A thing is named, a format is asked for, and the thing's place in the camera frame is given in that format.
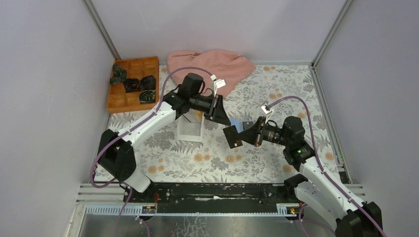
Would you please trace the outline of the black credit card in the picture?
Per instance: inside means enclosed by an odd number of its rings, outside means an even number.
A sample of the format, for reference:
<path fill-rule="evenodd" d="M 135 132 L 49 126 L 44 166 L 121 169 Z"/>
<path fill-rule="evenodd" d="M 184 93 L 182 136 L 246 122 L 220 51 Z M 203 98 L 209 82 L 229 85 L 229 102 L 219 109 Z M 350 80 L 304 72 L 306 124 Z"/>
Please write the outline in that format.
<path fill-rule="evenodd" d="M 243 145 L 242 140 L 239 139 L 239 133 L 236 129 L 236 126 L 233 125 L 224 128 L 223 133 L 225 135 L 229 148 L 234 149 Z"/>
<path fill-rule="evenodd" d="M 254 125 L 254 121 L 243 121 L 242 122 L 243 131 L 251 128 L 253 125 Z"/>

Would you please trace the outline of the brown leather card holder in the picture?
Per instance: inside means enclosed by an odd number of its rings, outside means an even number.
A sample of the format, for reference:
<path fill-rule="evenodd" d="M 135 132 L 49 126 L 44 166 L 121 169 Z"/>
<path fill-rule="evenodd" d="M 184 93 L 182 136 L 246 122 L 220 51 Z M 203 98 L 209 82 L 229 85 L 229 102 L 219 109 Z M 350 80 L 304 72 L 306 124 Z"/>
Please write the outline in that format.
<path fill-rule="evenodd" d="M 230 119 L 230 123 L 231 123 L 231 126 L 235 126 L 236 127 L 236 129 L 237 129 L 238 132 L 241 132 L 241 131 L 244 130 L 243 121 L 240 121 L 240 120 L 236 120 L 236 119 L 231 118 Z"/>

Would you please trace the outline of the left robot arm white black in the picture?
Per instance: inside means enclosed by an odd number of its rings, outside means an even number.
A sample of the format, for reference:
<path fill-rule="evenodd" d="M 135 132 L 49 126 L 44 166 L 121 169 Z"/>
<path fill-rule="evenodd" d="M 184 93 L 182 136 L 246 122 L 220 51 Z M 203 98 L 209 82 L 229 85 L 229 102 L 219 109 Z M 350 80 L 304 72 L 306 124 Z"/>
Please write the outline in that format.
<path fill-rule="evenodd" d="M 110 129 L 101 136 L 94 164 L 102 166 L 119 183 L 135 190 L 134 196 L 142 203 L 153 198 L 151 180 L 137 167 L 133 145 L 143 143 L 162 127 L 172 123 L 190 110 L 200 111 L 203 117 L 215 123 L 230 126 L 223 106 L 223 97 L 217 91 L 226 86 L 224 79 L 211 77 L 213 93 L 203 92 L 203 78 L 189 73 L 176 89 L 164 95 L 146 115 L 114 132 Z"/>

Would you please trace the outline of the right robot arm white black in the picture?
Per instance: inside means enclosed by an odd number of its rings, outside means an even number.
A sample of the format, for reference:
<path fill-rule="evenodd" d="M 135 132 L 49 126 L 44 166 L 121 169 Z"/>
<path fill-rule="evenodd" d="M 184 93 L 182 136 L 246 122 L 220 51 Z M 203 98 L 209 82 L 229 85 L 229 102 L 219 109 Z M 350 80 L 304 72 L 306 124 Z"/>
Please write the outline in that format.
<path fill-rule="evenodd" d="M 350 191 L 322 165 L 316 151 L 305 141 L 305 129 L 298 117 L 287 117 L 282 127 L 259 117 L 237 138 L 256 147 L 267 141 L 284 146 L 287 163 L 298 174 L 287 179 L 284 199 L 307 204 L 334 228 L 337 237 L 383 237 L 381 209 Z"/>

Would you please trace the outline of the white translucent card box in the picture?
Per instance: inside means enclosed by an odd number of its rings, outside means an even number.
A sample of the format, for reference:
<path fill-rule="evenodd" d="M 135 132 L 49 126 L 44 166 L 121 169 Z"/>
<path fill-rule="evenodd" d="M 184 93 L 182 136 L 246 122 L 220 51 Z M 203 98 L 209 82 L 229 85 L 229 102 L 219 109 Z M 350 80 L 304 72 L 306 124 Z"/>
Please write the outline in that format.
<path fill-rule="evenodd" d="M 193 122 L 190 109 L 178 118 L 177 139 L 180 141 L 203 142 L 204 140 L 204 116 L 201 123 Z"/>

